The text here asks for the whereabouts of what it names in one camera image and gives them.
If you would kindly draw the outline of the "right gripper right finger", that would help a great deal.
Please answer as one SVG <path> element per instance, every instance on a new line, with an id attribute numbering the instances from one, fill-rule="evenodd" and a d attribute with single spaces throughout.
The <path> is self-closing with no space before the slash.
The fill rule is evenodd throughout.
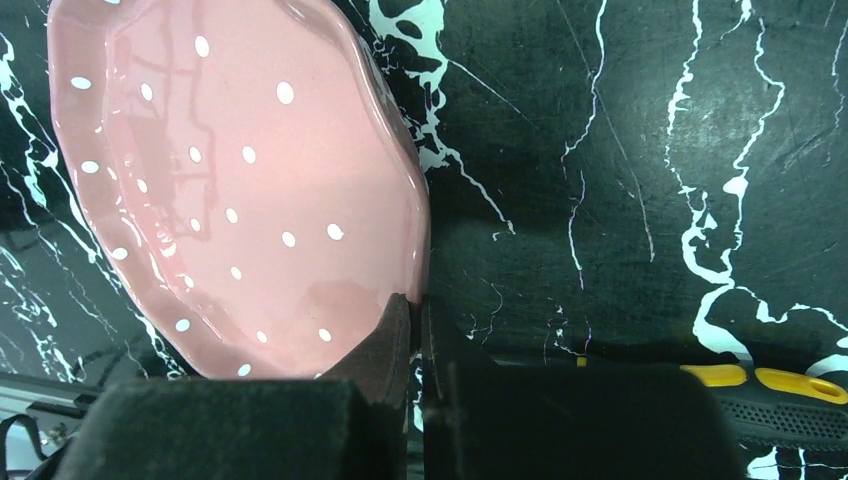
<path id="1" fill-rule="evenodd" d="M 429 479 L 741 479 L 714 397 L 673 366 L 501 365 L 421 310 Z"/>

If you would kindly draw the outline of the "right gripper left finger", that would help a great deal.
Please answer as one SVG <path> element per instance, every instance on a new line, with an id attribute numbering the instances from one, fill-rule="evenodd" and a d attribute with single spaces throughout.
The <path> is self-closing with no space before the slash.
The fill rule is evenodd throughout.
<path id="1" fill-rule="evenodd" d="M 403 479 L 411 315 L 315 380 L 135 381 L 93 404 L 60 479 Z"/>

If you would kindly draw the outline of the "pink dotted plate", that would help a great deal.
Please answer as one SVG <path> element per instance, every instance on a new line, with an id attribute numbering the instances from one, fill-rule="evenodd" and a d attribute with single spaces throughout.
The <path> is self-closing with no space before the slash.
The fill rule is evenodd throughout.
<path id="1" fill-rule="evenodd" d="M 85 221 L 200 374 L 312 378 L 419 303 L 417 152 L 330 1 L 55 1 L 51 116 Z"/>

